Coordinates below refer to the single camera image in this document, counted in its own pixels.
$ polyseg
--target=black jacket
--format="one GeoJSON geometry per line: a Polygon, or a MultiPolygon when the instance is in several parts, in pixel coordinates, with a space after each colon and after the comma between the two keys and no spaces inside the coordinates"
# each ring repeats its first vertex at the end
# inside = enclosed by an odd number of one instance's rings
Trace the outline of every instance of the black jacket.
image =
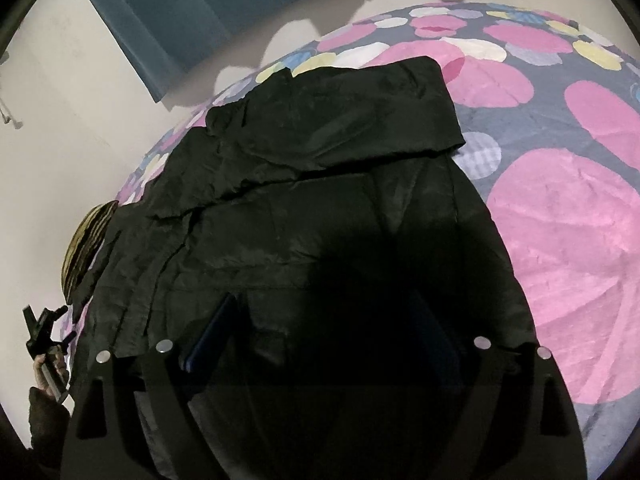
{"type": "Polygon", "coordinates": [[[99,351],[179,339],[236,292],[252,328],[192,401],[231,478],[420,478],[453,407],[422,389],[409,291],[460,340],[536,341],[450,159],[464,140],[439,66],[282,70],[206,124],[119,208],[76,290],[94,298],[72,392],[99,351]]]}

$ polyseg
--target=polka dot bedsheet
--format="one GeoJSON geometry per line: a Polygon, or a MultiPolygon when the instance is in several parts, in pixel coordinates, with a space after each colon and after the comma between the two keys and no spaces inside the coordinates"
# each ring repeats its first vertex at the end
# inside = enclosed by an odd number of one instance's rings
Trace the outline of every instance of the polka dot bedsheet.
{"type": "Polygon", "coordinates": [[[596,479],[640,416],[640,64],[596,32],[491,4],[427,4],[347,25],[202,104],[158,141],[118,199],[142,197],[209,107],[277,70],[415,56],[442,67],[466,139],[453,159],[504,239],[596,479]]]}

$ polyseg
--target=striped hat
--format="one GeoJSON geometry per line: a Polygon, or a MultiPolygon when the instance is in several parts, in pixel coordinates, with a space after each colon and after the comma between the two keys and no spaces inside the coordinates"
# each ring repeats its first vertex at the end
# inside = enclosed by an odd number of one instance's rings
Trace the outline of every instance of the striped hat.
{"type": "Polygon", "coordinates": [[[62,293],[66,304],[71,304],[71,294],[89,270],[117,208],[117,200],[94,207],[80,222],[71,238],[62,264],[62,293]]]}

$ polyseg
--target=person's hand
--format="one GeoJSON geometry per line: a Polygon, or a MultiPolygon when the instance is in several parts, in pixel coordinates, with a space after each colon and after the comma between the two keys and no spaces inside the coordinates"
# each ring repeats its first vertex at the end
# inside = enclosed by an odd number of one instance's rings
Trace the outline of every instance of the person's hand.
{"type": "MultiPolygon", "coordinates": [[[[58,375],[62,379],[63,384],[66,386],[69,380],[69,371],[66,369],[65,357],[62,353],[60,346],[55,346],[49,351],[49,355],[53,356],[53,365],[58,372],[58,375]]],[[[49,397],[53,398],[53,392],[49,388],[47,380],[42,373],[42,365],[46,360],[46,355],[41,354],[36,356],[33,360],[33,371],[36,375],[36,386],[39,390],[45,392],[49,397]]]]}

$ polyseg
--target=white wall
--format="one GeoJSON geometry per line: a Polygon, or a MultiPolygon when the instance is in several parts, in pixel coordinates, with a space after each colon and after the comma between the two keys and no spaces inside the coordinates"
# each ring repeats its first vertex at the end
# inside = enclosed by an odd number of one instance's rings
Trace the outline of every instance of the white wall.
{"type": "MultiPolygon", "coordinates": [[[[346,22],[438,0],[303,0],[265,20],[155,104],[88,0],[39,0],[0,66],[0,402],[28,442],[33,383],[21,309],[63,303],[60,267],[78,222],[110,200],[169,127],[260,66],[346,22]]],[[[551,10],[640,58],[609,0],[465,0],[551,10]]]]}

